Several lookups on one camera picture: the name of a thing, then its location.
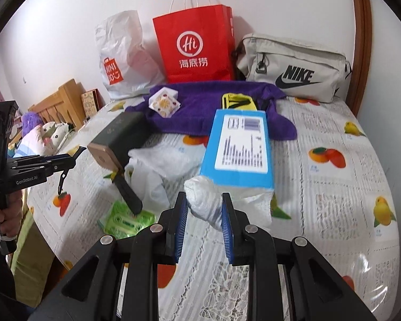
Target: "brown wooden trim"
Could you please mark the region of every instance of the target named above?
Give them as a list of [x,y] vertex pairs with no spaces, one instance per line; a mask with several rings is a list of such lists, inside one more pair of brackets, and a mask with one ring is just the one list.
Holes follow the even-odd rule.
[[370,0],[354,0],[355,52],[352,78],[346,103],[357,116],[364,96],[370,68],[372,47],[372,16]]

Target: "green package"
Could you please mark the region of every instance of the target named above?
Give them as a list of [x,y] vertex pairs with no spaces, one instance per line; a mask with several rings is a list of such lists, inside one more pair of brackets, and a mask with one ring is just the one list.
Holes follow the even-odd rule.
[[104,233],[116,239],[137,235],[139,231],[154,223],[156,217],[151,212],[142,210],[135,216],[126,203],[118,200],[114,202],[108,214],[98,222]]

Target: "nike bag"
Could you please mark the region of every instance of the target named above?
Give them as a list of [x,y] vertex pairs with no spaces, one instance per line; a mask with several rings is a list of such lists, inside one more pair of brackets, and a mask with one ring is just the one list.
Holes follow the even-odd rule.
[[320,44],[260,34],[244,36],[238,68],[249,82],[268,82],[293,97],[331,102],[352,72],[343,53]]
[[148,94],[165,77],[143,47],[138,12],[113,15],[95,29],[99,69],[111,100]]
[[210,5],[153,19],[170,83],[234,79],[232,9]]

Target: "metal screw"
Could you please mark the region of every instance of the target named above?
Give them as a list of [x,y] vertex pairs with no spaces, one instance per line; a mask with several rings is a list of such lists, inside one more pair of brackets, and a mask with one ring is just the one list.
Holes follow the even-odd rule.
[[245,230],[246,230],[248,233],[257,233],[257,232],[258,232],[257,226],[255,226],[255,225],[253,225],[253,224],[247,225],[247,226],[245,227]]
[[150,231],[151,231],[152,233],[159,233],[159,232],[162,231],[162,229],[163,229],[163,227],[162,227],[160,224],[158,224],[158,223],[153,224],[153,225],[150,227]]
[[111,235],[104,235],[99,242],[103,245],[108,245],[112,243],[113,237]]
[[307,240],[303,237],[295,238],[294,242],[297,246],[306,246],[307,245]]

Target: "purple towel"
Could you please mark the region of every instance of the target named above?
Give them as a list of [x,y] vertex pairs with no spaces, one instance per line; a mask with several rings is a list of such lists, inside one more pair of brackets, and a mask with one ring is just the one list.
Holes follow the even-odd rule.
[[204,136],[211,133],[215,111],[221,109],[221,99],[226,93],[249,95],[257,107],[266,111],[269,137],[273,140],[294,140],[297,130],[294,124],[276,112],[276,100],[285,94],[275,85],[262,82],[210,81],[167,84],[178,91],[180,109],[170,118],[162,118],[148,108],[151,95],[163,88],[157,85],[144,96],[144,102],[127,107],[125,111],[144,112],[150,126],[161,133],[177,133]]

